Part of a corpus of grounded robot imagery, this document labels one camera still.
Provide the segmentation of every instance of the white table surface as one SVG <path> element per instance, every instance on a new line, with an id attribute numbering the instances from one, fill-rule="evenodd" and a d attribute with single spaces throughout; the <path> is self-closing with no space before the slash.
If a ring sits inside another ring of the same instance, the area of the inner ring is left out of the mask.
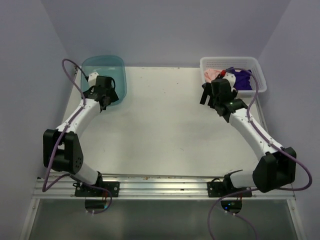
<path id="1" fill-rule="evenodd" d="M 214 109 L 199 104 L 199 68 L 125 70 L 125 99 L 101 112 L 80 138 L 89 166 L 103 174 L 223 176 L 257 164 L 240 133 Z M 64 120 L 80 99 L 73 88 Z M 251 113 L 259 122 L 255 104 Z"/>

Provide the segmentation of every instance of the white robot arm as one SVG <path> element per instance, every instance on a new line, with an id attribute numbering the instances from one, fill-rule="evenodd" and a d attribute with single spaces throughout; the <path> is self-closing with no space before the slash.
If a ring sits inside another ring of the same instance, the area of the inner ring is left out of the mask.
<path id="1" fill-rule="evenodd" d="M 47 129 L 43 134 L 43 164 L 48 167 L 51 154 L 59 135 L 68 126 L 62 137 L 59 148 L 57 149 L 52 169 L 57 172 L 68 172 L 75 179 L 101 187 L 101 174 L 92 169 L 84 162 L 84 156 L 80 146 L 79 138 L 91 122 L 101 111 L 106 110 L 107 106 L 119 100 L 115 91 L 115 82 L 111 77 L 99 76 L 92 73 L 89 76 L 89 90 L 83 94 L 85 105 L 81 101 L 74 113 L 56 129 Z"/>
<path id="2" fill-rule="evenodd" d="M 241 99 L 236 99 L 237 91 L 232 90 L 229 81 L 224 78 L 226 72 L 221 73 L 211 83 L 205 83 L 202 86 L 204 90 L 200 104 L 204 105 L 207 97 L 210 96 L 208 106 L 215 109 L 219 116 L 243 136 L 258 161 L 254 169 L 230 172 L 224 176 L 223 181 L 214 179 L 209 182 L 208 188 L 218 193 L 216 195 L 218 197 L 246 188 L 257 188 L 266 193 L 292 183 L 295 180 L 296 162 L 277 151 L 276 148 L 294 158 L 297 156 L 296 152 L 291 147 L 284 148 L 273 140 L 253 116 L 248 115 L 247 105 Z"/>

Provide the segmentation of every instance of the white plastic basket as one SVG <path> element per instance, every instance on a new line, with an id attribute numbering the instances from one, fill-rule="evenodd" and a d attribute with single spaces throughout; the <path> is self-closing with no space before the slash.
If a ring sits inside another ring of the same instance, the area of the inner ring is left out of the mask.
<path id="1" fill-rule="evenodd" d="M 203 57 L 200 60 L 200 74 L 202 82 L 205 83 L 205 70 L 207 69 L 218 69 L 223 70 L 227 68 L 242 68 L 251 70 L 252 74 L 258 81 L 259 93 L 263 93 L 267 90 L 265 76 L 262 73 L 260 64 L 254 57 L 246 56 L 222 56 L 222 57 Z M 244 97 L 252 97 L 255 94 L 256 84 L 253 78 L 250 78 L 250 85 L 252 90 L 239 90 L 239 95 Z"/>

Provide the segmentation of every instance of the translucent blue bin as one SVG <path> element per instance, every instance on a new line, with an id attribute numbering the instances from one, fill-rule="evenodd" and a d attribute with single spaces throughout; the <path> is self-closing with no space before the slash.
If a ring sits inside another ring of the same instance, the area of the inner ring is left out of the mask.
<path id="1" fill-rule="evenodd" d="M 117 105 L 122 102 L 127 94 L 127 80 L 124 61 L 114 55 L 94 56 L 86 59 L 82 64 L 82 69 L 88 76 L 97 72 L 101 76 L 112 77 L 115 81 L 115 92 L 119 100 L 111 103 Z M 87 91 L 89 84 L 83 74 L 81 75 L 81 90 Z"/>

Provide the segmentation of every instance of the pink cloth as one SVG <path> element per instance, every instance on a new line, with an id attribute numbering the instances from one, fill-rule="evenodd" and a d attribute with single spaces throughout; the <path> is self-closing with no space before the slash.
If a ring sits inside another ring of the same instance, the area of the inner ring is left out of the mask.
<path id="1" fill-rule="evenodd" d="M 209 68 L 204 71 L 204 79 L 207 83 L 211 83 L 212 80 L 215 80 L 218 77 L 221 70 Z"/>

